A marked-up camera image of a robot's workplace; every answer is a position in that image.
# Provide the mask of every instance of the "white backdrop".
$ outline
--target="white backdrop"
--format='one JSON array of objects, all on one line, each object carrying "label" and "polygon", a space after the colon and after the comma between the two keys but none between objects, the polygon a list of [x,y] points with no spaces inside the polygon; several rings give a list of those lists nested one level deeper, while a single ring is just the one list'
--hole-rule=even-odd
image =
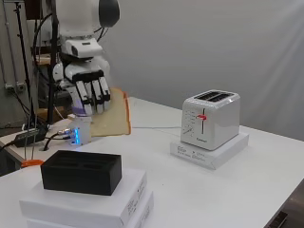
[{"label": "white backdrop", "polygon": [[239,93],[241,123],[304,140],[304,0],[121,0],[102,44],[130,96]]}]

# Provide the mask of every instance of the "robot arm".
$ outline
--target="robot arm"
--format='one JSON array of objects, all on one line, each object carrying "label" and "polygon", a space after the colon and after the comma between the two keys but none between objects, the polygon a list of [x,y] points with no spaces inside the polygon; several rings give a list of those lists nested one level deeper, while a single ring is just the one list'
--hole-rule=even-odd
[{"label": "robot arm", "polygon": [[114,26],[120,15],[118,3],[116,0],[56,0],[52,5],[56,8],[53,15],[59,22],[62,44],[61,63],[53,69],[54,80],[69,92],[77,116],[103,113],[111,98],[105,79],[109,65],[94,38],[94,25]]}]

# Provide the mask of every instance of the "white platform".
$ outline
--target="white platform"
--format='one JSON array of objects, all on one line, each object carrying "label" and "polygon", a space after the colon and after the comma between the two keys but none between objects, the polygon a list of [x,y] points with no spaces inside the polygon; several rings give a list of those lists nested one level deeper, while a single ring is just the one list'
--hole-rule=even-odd
[{"label": "white platform", "polygon": [[82,228],[122,228],[137,210],[146,182],[145,171],[123,169],[123,178],[110,197],[45,190],[39,182],[20,199],[20,207],[27,219]]},{"label": "white platform", "polygon": [[[150,214],[154,207],[153,192],[149,189],[145,190],[142,195],[142,199],[139,203],[138,209],[127,223],[125,228],[143,228],[146,220],[150,217]],[[41,220],[28,220],[28,228],[72,228],[71,226],[59,225],[51,222],[45,222]]]},{"label": "white platform", "polygon": [[248,141],[249,135],[240,132],[233,139],[213,151],[185,142],[173,141],[170,144],[170,153],[204,168],[216,170],[242,151],[248,145]]}]

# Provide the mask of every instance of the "stacked white boxes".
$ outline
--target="stacked white boxes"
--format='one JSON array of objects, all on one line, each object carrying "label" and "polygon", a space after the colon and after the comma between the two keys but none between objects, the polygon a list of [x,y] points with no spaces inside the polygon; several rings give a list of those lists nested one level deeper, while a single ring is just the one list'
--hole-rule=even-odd
[{"label": "stacked white boxes", "polygon": [[142,228],[154,206],[145,171],[123,169],[112,196],[45,190],[40,182],[22,199],[28,228]]}]

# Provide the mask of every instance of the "white toaster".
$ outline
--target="white toaster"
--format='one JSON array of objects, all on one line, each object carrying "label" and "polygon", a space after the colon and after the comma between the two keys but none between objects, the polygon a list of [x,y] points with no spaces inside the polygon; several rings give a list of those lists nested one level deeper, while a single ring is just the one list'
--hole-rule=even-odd
[{"label": "white toaster", "polygon": [[215,150],[239,132],[238,94],[210,90],[187,99],[182,106],[180,140]]}]

